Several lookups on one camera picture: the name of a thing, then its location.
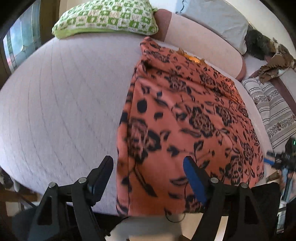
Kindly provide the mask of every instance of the green checkered pillow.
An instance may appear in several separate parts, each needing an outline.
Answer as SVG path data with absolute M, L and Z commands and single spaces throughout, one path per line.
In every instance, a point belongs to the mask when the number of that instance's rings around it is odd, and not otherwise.
M 158 31 L 149 0 L 96 0 L 64 12 L 52 28 L 57 38 L 85 32 L 133 32 L 152 35 Z

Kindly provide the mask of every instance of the black furry object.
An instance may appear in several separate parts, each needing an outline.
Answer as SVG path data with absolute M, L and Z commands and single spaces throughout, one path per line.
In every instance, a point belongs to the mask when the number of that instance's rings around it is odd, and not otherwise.
M 272 56 L 270 51 L 270 38 L 264 36 L 256 29 L 248 29 L 246 37 L 247 53 L 251 56 L 264 60 L 265 55 Z

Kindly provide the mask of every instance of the cable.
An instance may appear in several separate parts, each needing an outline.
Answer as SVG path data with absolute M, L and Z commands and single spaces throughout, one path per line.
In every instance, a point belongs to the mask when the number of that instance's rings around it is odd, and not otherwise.
M 179 221 L 171 221 L 171 220 L 169 220 L 167 214 L 165 214 L 166 219 L 168 221 L 170 221 L 171 223 L 180 223 L 180 222 L 182 222 L 185 219 L 185 216 L 186 216 L 186 213 L 184 213 L 184 216 L 183 216 L 183 218 L 181 220 L 179 220 Z

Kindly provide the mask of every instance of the orange floral blanket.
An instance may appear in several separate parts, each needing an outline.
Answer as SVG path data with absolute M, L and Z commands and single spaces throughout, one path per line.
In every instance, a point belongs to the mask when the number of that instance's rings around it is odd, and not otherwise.
M 199 211 L 183 171 L 187 155 L 211 177 L 253 187 L 263 155 L 234 82 L 150 37 L 140 47 L 118 128 L 118 213 Z

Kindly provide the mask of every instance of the silver bolt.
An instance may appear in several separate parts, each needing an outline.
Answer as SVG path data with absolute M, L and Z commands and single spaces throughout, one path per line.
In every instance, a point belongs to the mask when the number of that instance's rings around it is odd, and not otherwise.
M 51 182 L 51 183 L 48 184 L 48 187 L 49 187 L 49 188 L 53 188 L 55 185 L 56 185 L 55 182 Z
M 85 183 L 86 182 L 86 177 L 81 177 L 78 180 L 79 183 Z
M 211 182 L 212 182 L 212 183 L 218 183 L 219 180 L 218 180 L 218 178 L 216 178 L 216 177 L 212 177 L 212 178 L 211 178 Z
M 241 183 L 241 187 L 242 187 L 242 188 L 248 188 L 248 184 L 246 184 L 246 183 Z

